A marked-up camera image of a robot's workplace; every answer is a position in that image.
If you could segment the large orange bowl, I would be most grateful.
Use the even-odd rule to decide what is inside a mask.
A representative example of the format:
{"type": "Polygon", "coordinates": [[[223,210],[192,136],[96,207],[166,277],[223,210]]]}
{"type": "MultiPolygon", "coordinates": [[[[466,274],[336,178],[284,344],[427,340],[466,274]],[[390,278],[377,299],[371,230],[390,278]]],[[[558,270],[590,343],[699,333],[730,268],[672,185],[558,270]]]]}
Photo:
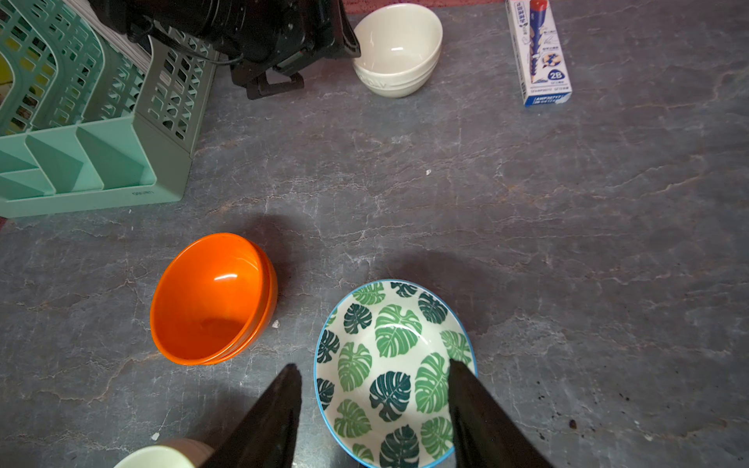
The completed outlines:
{"type": "Polygon", "coordinates": [[[253,344],[270,324],[278,300],[278,281],[276,271],[267,254],[263,250],[260,250],[259,257],[264,268],[263,284],[267,289],[267,293],[257,310],[257,316],[259,316],[257,325],[251,326],[242,339],[236,345],[233,345],[228,352],[204,363],[204,366],[220,364],[238,356],[253,344]]]}

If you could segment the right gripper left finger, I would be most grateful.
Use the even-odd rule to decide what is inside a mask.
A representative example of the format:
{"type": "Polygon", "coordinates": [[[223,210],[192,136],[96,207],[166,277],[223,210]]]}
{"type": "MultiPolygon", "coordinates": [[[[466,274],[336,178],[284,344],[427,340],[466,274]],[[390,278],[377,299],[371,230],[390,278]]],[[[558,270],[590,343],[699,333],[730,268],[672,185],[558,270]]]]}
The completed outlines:
{"type": "Polygon", "coordinates": [[[302,375],[288,364],[251,407],[205,467],[291,467],[300,409],[302,375]]]}

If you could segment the green plastic file organizer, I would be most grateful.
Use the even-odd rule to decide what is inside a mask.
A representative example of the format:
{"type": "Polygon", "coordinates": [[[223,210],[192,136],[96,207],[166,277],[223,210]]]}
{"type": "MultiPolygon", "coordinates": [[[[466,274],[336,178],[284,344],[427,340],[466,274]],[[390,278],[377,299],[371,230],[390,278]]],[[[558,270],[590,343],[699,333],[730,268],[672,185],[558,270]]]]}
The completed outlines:
{"type": "Polygon", "coordinates": [[[2,3],[3,218],[183,197],[217,54],[170,36],[140,69],[62,1],[2,3]]]}

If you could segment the white pencil lead box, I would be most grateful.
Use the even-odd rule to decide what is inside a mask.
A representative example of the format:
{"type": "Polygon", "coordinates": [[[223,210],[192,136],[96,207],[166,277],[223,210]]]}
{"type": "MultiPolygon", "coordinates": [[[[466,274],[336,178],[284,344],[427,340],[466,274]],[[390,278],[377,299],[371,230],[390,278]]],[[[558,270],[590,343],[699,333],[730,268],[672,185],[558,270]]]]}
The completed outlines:
{"type": "Polygon", "coordinates": [[[524,106],[566,103],[573,87],[550,2],[512,0],[505,7],[524,106]]]}

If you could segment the small green leaf bowl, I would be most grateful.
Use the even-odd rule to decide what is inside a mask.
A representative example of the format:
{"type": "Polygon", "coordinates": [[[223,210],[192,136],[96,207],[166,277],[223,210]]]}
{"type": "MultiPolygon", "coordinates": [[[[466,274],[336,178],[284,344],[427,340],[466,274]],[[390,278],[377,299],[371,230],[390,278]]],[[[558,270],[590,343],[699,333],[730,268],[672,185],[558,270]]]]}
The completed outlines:
{"type": "Polygon", "coordinates": [[[399,279],[350,292],[316,346],[317,405],[337,443],[366,467],[434,467],[454,451],[450,363],[476,357],[458,315],[399,279]]]}

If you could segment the grey booklet in organizer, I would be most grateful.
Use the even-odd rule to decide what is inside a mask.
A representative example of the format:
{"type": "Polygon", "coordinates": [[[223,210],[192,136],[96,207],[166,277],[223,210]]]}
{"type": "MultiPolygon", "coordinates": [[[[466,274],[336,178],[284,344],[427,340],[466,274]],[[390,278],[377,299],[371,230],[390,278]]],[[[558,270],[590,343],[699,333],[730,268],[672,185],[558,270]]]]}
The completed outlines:
{"type": "Polygon", "coordinates": [[[137,43],[132,42],[126,34],[116,32],[105,25],[87,0],[64,0],[64,4],[87,21],[96,33],[99,33],[113,49],[129,59],[141,72],[148,72],[152,55],[148,37],[144,37],[137,43]]]}

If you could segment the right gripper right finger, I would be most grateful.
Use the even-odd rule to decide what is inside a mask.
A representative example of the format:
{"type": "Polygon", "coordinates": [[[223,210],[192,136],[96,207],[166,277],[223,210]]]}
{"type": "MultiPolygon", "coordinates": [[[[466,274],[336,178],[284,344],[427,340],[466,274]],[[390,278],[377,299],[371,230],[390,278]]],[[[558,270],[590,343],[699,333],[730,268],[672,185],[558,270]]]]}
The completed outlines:
{"type": "Polygon", "coordinates": [[[457,360],[450,360],[448,395],[458,467],[551,467],[479,379],[457,360]]]}

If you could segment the small cream bowl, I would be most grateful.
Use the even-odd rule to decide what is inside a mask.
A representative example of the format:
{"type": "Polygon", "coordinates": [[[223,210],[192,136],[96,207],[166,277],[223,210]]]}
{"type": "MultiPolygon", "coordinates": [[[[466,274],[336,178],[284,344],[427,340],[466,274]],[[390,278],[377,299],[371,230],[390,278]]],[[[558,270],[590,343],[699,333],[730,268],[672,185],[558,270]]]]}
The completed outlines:
{"type": "Polygon", "coordinates": [[[407,97],[427,82],[441,55],[443,26],[430,9],[394,4],[364,17],[354,29],[361,56],[353,60],[360,81],[378,96],[407,97]]]}

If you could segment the large cream bowl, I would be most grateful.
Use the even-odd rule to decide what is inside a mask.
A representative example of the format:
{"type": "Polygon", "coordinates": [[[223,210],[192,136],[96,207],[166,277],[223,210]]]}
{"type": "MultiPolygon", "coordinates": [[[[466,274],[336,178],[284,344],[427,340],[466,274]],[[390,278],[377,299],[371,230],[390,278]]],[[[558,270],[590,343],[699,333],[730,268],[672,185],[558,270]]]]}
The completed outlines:
{"type": "Polygon", "coordinates": [[[115,468],[195,468],[214,453],[205,443],[192,439],[175,439],[136,450],[119,461],[115,468]]]}

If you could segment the small orange bowl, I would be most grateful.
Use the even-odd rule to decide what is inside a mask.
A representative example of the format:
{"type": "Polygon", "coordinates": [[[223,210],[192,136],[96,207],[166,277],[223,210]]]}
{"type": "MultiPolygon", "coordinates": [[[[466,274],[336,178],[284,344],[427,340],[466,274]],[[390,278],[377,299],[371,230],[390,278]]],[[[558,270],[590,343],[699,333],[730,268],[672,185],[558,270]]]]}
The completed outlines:
{"type": "Polygon", "coordinates": [[[167,267],[150,306],[152,339],[183,366],[226,353],[257,325],[265,298],[261,248],[232,233],[205,236],[167,267]]]}

